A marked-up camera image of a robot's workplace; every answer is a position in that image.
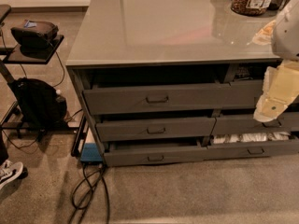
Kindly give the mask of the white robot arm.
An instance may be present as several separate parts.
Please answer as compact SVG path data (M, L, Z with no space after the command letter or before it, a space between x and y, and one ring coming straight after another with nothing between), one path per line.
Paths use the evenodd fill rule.
M282 63L264 74L263 94L253 114L259 122L276 119L299 96L299 0L290 0L278 13L271 46Z

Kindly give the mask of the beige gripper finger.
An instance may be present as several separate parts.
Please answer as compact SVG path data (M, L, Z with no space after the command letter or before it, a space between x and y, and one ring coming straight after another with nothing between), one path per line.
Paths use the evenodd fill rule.
M299 95L299 62L283 60L277 67L268 67L264 74L263 94L253 118L269 122L281 115Z

